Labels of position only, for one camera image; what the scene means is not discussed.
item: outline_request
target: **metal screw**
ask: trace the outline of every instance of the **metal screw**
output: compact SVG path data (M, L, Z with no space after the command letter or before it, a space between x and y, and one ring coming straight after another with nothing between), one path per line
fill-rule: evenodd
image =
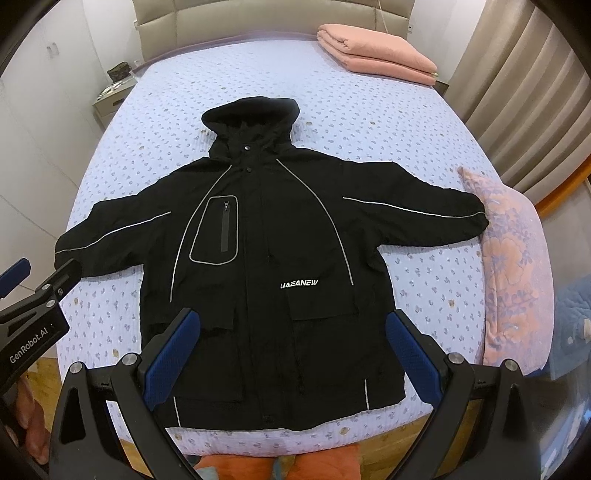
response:
M459 365L464 361L464 357L462 356L461 353L457 353L457 352L452 352L450 353L447 358L449 358L449 361L453 364Z
M507 360L507 361L505 362L505 366L506 366L506 367L507 367L509 370L511 370L512 372L515 372L515 371L517 371L517 369L519 368L519 365L517 365L517 362L516 362L515 360L511 360L510 358L509 358L509 360Z
M82 370L82 362L76 362L70 365L70 373L76 374Z
M130 366L138 361L138 356L135 353L128 353L123 357L123 364Z

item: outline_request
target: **floral pillow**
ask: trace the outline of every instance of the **floral pillow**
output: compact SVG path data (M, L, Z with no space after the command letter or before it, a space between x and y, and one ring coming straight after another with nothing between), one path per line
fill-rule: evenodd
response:
M490 224L480 237L486 290L485 365L506 358L527 375L548 360L554 287L548 247L531 202L497 179L460 167L464 187L484 204Z

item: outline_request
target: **pink folded blanket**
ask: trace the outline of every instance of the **pink folded blanket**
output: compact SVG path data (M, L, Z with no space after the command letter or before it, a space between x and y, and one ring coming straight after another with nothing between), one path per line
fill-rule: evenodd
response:
M437 71L431 60L402 37L340 24L319 26L318 37L345 54L390 61L425 73Z
M334 48L331 43L326 41L322 32L318 32L317 37L320 46L351 72L372 73L375 75L384 75L386 77L407 80L409 82L422 83L423 85L435 85L435 78L428 73L421 72L420 70L416 70L391 61L343 53L342 51Z

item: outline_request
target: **blue gripper pad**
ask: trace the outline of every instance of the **blue gripper pad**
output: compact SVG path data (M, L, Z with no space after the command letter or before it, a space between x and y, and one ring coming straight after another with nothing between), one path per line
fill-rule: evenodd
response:
M199 315L189 311L144 374L144 402L150 411L166 401L201 333Z
M6 297L18 284L31 273L31 264L26 258L21 258L2 275L0 275L0 299Z
M415 337L394 312L386 317L386 338L418 396L436 408L443 398L439 373Z

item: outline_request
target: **jacket sleeve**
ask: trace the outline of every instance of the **jacket sleeve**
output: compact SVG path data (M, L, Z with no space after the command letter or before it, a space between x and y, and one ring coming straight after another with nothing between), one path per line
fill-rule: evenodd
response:
M393 162L343 161L343 199L376 246L439 247L468 240L488 226L471 193L430 185Z
M55 267L75 258L85 277L95 277L144 263L172 213L168 182L164 177L137 195L95 204L86 220L58 239Z

